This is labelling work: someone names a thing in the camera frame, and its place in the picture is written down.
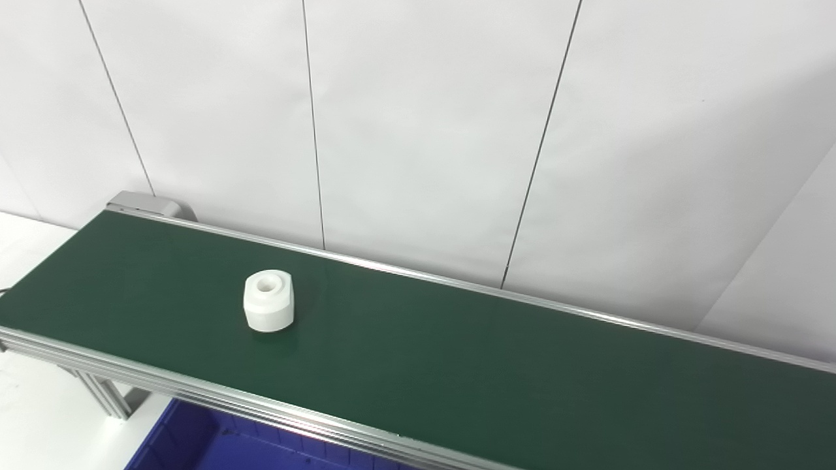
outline green conveyor belt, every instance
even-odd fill
[[[296,321],[259,334],[267,268]],[[836,468],[836,375],[116,212],[0,325],[532,470]]]

